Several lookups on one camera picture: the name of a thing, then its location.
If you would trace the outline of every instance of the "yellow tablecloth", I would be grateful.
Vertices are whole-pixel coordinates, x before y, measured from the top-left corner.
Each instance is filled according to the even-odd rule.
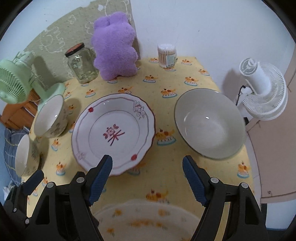
[[[151,149],[138,166],[120,176],[108,179],[100,200],[92,206],[92,212],[107,204],[123,203],[130,199],[147,199],[177,205],[201,217],[204,208],[195,201],[182,170],[182,159],[185,155],[191,155],[198,166],[206,169],[210,176],[232,185],[247,182],[253,190],[251,168],[245,146],[234,157],[215,161],[194,152],[176,129],[174,106],[181,94],[193,88],[219,91],[203,66],[193,57],[180,57],[173,71],[160,68],[153,62],[155,62],[153,59],[138,61],[139,70],[133,77],[118,77],[114,81],[105,82],[99,76],[86,86],[81,86],[76,79],[66,82],[64,97],[71,113],[68,116],[67,129],[61,136],[52,139],[36,138],[33,127],[30,133],[30,137],[38,143],[42,153],[41,168],[45,179],[28,199],[29,216],[32,215],[47,182],[66,184],[72,180],[77,171],[83,171],[71,149],[71,131],[79,115],[100,97],[118,92],[131,93],[147,102],[155,114],[156,133],[159,135],[156,135]],[[168,93],[175,93],[176,96],[163,98],[163,95]],[[158,141],[165,131],[175,142],[159,145]],[[226,204],[216,240],[222,238],[228,210],[229,205]]]

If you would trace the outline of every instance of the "blue gripper pad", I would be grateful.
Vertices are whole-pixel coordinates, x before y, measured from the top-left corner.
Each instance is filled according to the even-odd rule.
[[[22,191],[25,196],[29,196],[43,180],[44,173],[41,170],[37,170],[33,175],[22,185]]]
[[[183,158],[183,171],[196,201],[200,202],[203,206],[206,206],[208,200],[205,196],[205,187],[187,157]]]
[[[112,167],[113,161],[112,158],[109,156],[90,187],[90,195],[88,199],[90,205],[93,205],[94,202],[99,200],[109,174],[112,170]]]

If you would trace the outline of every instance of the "wooden chair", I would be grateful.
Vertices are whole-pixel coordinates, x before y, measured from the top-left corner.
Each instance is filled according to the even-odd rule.
[[[0,115],[0,122],[7,128],[16,130],[23,129],[24,126],[31,128],[37,113],[39,100],[39,95],[34,90],[31,90],[25,102],[20,104],[7,104],[5,106],[2,116]]]

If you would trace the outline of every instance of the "transparent jar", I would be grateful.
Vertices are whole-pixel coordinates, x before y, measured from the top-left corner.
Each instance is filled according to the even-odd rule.
[[[93,65],[93,58],[84,43],[70,48],[65,56],[68,58],[68,66],[75,74],[79,83],[85,84],[98,77],[98,70]]]

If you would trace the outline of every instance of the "plate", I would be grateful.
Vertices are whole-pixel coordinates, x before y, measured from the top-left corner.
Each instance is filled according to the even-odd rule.
[[[225,95],[210,89],[185,92],[176,103],[175,122],[187,144],[212,159],[234,155],[246,138],[238,108]]]
[[[142,160],[154,135],[155,117],[146,102],[130,94],[111,94],[90,104],[79,116],[72,150],[87,171],[105,154],[110,155],[110,175],[120,175]]]
[[[179,207],[147,201],[111,206],[94,217],[105,241],[189,241],[200,221]]]

